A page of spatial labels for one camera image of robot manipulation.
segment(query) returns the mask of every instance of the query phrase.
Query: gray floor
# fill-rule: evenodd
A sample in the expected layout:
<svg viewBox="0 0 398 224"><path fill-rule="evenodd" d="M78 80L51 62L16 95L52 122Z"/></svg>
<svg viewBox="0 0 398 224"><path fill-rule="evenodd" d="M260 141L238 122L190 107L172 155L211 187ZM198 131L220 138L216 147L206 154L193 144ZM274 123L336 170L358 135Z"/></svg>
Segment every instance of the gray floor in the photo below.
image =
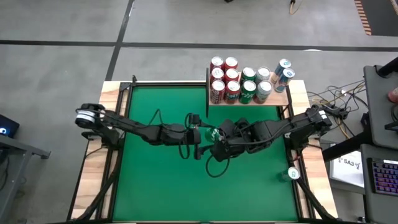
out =
<svg viewBox="0 0 398 224"><path fill-rule="evenodd" d="M0 40L114 42L128 0L0 0ZM396 37L364 33L353 0L307 0L296 15L289 1L136 0L125 42L395 47ZM87 142L73 124L74 109L97 102L113 47L0 45L0 113L21 123L17 138L53 152L35 158L26 173L25 195L10 218L28 223L66 219ZM214 55L235 56L240 65L274 69L289 58L308 91L362 79L363 66L384 64L396 53L296 50L122 48L112 80L202 80ZM359 95L366 99L364 93ZM347 124L361 131L360 116ZM324 136L344 140L334 130ZM361 196L333 189L339 217L363 215Z"/></svg>

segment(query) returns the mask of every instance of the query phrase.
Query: green table surface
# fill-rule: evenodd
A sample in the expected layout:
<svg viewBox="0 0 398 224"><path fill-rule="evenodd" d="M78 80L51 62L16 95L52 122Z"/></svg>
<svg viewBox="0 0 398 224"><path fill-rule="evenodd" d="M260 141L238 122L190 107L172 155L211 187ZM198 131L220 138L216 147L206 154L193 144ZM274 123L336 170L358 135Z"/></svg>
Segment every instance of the green table surface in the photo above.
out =
<svg viewBox="0 0 398 224"><path fill-rule="evenodd" d="M211 106L206 119L204 88L134 89L130 119L147 124L156 109L164 123L183 124L187 113L206 123L224 119L249 122L279 119L273 106ZM202 146L208 145L201 129ZM231 159L219 178L206 174L206 152L200 161L183 160L178 146L151 146L127 134L116 193L114 221L296 221L290 182L278 181L288 168L283 139L258 152ZM226 161L212 160L210 172L220 173Z"/></svg>

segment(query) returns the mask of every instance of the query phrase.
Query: keyboard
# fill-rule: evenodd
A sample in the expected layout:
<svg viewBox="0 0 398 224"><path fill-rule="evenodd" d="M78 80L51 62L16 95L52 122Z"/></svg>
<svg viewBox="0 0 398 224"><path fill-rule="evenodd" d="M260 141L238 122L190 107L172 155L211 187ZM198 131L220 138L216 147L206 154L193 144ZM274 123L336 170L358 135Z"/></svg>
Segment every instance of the keyboard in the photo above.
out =
<svg viewBox="0 0 398 224"><path fill-rule="evenodd" d="M398 161L369 158L373 192L398 196Z"/></svg>

